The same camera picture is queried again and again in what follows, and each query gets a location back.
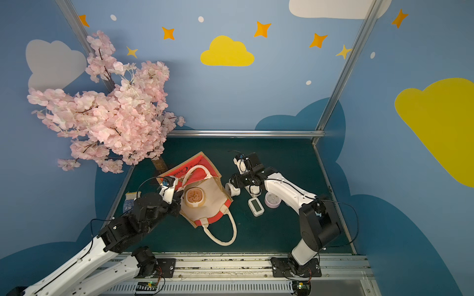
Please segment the beige red canvas tote bag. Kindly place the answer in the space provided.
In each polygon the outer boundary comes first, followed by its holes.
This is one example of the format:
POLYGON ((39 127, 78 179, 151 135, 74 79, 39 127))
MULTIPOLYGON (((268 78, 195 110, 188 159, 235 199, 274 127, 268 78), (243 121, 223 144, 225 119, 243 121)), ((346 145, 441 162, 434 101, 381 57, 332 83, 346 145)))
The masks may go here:
POLYGON ((174 179, 175 192, 182 194, 180 214, 194 228, 201 227, 218 245, 227 247, 235 242, 237 224, 230 211, 233 199, 222 186, 222 175, 203 152, 197 153, 159 177, 174 179), (211 224, 217 223, 224 216, 229 218, 232 226, 232 238, 229 241, 216 238, 209 230, 211 224))

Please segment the small white digital clock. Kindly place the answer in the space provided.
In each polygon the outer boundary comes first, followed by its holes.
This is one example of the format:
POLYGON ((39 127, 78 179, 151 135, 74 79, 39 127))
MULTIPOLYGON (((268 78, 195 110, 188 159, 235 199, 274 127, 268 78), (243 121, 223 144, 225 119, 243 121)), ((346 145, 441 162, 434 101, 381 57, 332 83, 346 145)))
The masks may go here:
POLYGON ((255 217, 260 217, 265 212, 264 207, 257 197, 249 199, 248 206, 255 217))

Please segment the white rectangular digital clock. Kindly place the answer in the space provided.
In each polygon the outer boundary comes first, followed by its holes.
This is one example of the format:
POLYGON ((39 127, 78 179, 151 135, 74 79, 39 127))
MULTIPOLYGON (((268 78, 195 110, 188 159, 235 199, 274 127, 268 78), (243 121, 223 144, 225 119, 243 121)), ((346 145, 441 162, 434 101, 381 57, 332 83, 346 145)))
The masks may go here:
POLYGON ((247 191, 251 197, 259 197, 262 193, 260 186, 248 186, 247 191))

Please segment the white twin bell alarm clock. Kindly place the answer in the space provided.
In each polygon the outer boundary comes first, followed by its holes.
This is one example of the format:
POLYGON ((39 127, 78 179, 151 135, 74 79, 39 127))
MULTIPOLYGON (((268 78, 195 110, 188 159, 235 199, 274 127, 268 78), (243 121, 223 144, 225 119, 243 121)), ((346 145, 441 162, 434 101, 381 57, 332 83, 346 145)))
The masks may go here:
POLYGON ((236 197, 241 194, 241 189, 232 185, 231 182, 226 183, 225 190, 230 197, 236 197))

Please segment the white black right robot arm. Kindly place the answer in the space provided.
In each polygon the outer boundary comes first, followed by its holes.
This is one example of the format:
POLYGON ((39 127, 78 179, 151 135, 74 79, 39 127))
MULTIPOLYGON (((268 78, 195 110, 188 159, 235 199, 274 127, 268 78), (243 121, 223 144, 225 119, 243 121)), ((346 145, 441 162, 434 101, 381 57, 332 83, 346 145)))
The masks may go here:
POLYGON ((238 169, 229 184, 234 189, 245 188, 257 197, 253 189, 264 189, 280 198, 299 215, 301 240, 290 253, 290 262, 297 267, 307 265, 324 247, 343 233, 343 225, 333 201, 321 199, 305 191, 279 171, 264 166, 255 153, 238 154, 233 163, 238 169))

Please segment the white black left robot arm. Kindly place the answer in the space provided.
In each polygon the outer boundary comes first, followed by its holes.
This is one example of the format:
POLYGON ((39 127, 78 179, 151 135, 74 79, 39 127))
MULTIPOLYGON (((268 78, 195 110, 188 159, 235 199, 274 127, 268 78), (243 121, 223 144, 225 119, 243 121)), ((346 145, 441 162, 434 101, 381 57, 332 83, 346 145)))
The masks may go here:
POLYGON ((165 199, 158 193, 137 198, 131 211, 112 219, 91 242, 50 275, 28 287, 15 287, 10 296, 98 296, 137 276, 164 278, 148 247, 139 247, 121 262, 95 273, 104 263, 139 243, 168 215, 178 216, 183 193, 165 199))

